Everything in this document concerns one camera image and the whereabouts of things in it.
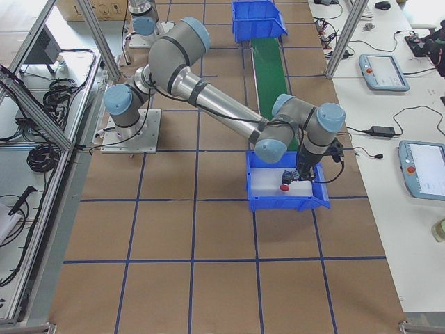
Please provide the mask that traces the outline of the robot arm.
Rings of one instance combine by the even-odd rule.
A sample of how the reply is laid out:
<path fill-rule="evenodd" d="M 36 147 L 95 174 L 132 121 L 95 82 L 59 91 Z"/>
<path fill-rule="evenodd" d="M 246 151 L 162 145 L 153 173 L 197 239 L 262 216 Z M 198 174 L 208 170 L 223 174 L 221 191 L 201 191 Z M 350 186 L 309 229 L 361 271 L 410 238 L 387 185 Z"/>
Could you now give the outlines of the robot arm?
<path fill-rule="evenodd" d="M 132 31 L 122 39 L 124 63 L 131 65 L 133 58 L 130 49 L 150 49 L 161 36 L 171 30 L 174 22 L 159 20 L 155 1 L 129 0 L 128 12 L 131 15 Z"/>
<path fill-rule="evenodd" d="M 120 129 L 141 130 L 139 108 L 158 90 L 196 106 L 254 145 L 266 163 L 278 162 L 293 139 L 299 141 L 296 169 L 282 180 L 315 181 L 315 166 L 324 156 L 343 162 L 343 146 L 336 138 L 346 113 L 335 103 L 314 106 L 292 95 L 281 94 L 268 120 L 191 71 L 191 65 L 209 49 L 204 25 L 185 17 L 151 46 L 148 64 L 125 83 L 104 93 L 106 110 Z"/>

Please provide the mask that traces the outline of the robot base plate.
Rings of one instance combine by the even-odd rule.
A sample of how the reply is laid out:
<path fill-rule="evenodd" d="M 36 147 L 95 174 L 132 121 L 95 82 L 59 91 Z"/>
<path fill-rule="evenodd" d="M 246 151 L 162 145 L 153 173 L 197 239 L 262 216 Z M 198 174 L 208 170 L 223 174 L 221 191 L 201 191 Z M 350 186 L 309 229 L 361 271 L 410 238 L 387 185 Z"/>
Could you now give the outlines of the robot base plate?
<path fill-rule="evenodd" d="M 127 128 L 115 125 L 111 116 L 108 117 L 107 127 L 111 131 L 104 134 L 102 154 L 155 154 L 159 139 L 161 124 L 161 109 L 139 109 L 139 121 Z"/>

